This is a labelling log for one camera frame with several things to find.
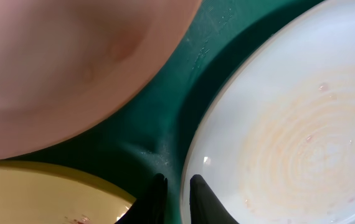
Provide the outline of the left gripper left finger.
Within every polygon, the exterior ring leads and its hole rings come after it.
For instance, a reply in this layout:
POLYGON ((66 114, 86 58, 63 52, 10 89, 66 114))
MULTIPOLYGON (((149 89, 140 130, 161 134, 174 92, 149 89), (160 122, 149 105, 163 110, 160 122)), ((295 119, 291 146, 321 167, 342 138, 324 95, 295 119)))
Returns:
POLYGON ((156 174, 145 194, 115 224, 163 224, 168 195, 168 180, 156 174))

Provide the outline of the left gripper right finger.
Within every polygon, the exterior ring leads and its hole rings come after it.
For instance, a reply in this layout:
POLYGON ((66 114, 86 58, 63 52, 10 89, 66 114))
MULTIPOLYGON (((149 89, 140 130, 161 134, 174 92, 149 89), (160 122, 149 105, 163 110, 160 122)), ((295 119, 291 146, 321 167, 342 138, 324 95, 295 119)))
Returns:
POLYGON ((199 174, 190 179, 189 204, 192 224, 238 224, 199 174))

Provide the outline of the light blue plate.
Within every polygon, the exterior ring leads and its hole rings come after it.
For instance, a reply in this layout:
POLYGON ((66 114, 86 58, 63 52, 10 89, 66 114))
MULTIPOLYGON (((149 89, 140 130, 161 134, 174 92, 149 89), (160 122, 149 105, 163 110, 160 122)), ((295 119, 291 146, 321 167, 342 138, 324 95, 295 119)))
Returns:
POLYGON ((355 0, 323 1, 274 33, 204 115, 182 172, 239 223, 355 223, 355 0))

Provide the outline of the white plate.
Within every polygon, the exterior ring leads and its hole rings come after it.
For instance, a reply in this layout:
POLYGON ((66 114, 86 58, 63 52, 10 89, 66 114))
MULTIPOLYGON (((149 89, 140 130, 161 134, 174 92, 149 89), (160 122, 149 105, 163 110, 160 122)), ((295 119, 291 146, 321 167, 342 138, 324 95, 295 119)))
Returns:
POLYGON ((74 137, 129 102, 199 1, 0 0, 0 159, 74 137))

